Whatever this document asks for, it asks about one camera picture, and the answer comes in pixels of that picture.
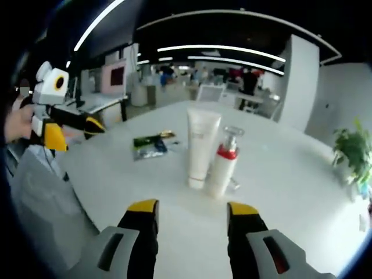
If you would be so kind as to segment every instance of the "human hand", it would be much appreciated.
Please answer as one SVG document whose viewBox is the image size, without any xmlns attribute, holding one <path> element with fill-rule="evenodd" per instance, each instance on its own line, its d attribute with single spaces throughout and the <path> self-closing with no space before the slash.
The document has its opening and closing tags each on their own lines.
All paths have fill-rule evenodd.
<svg viewBox="0 0 372 279">
<path fill-rule="evenodd" d="M 5 120 L 5 142 L 11 142 L 19 138 L 31 137 L 31 119 L 33 105 L 24 106 L 21 109 L 11 111 Z"/>
</svg>

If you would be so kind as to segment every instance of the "green plant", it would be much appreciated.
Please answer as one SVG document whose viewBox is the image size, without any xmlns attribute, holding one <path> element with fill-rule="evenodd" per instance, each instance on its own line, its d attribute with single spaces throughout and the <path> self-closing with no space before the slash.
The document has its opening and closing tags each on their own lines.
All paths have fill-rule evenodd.
<svg viewBox="0 0 372 279">
<path fill-rule="evenodd" d="M 372 144 L 370 133 L 363 130 L 359 119 L 354 121 L 356 131 L 348 129 L 335 130 L 336 142 L 333 151 L 336 153 L 336 164 L 341 164 L 345 156 L 349 159 L 349 167 L 353 170 L 354 182 L 364 183 L 371 176 Z"/>
</svg>

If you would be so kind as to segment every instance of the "robotic hand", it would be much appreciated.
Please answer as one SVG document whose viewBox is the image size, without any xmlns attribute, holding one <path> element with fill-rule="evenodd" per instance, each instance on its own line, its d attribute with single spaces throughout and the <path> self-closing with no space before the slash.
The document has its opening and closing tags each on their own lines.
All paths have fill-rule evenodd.
<svg viewBox="0 0 372 279">
<path fill-rule="evenodd" d="M 56 151 L 67 151 L 67 143 L 61 126 L 68 125 L 83 130 L 86 138 L 104 133 L 102 124 L 88 114 L 73 114 L 59 105 L 64 104 L 69 83 L 69 74 L 63 70 L 52 68 L 44 62 L 36 74 L 39 82 L 33 92 L 34 116 L 32 118 L 33 134 L 31 137 L 41 139 L 41 144 Z"/>
<path fill-rule="evenodd" d="M 159 201 L 131 205 L 118 227 L 108 227 L 64 278 L 153 278 L 158 254 Z M 278 230 L 268 230 L 258 211 L 227 204 L 227 252 L 234 279 L 335 279 L 306 263 L 306 254 Z"/>
</svg>

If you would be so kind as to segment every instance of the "white tube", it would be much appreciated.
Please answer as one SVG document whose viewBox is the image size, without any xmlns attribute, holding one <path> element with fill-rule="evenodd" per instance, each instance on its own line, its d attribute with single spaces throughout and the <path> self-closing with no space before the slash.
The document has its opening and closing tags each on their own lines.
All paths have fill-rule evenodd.
<svg viewBox="0 0 372 279">
<path fill-rule="evenodd" d="M 201 189 L 207 175 L 213 142 L 221 122 L 219 113 L 188 109 L 188 185 Z"/>
</svg>

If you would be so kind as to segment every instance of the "bottle pump head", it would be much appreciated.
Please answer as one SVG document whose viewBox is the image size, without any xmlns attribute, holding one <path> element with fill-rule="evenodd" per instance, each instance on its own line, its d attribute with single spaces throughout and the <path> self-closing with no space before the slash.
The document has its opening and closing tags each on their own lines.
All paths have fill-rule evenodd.
<svg viewBox="0 0 372 279">
<path fill-rule="evenodd" d="M 243 136 L 244 130 L 234 126 L 225 126 L 223 131 L 226 135 L 223 147 L 226 150 L 235 151 L 237 149 L 237 137 Z"/>
</svg>

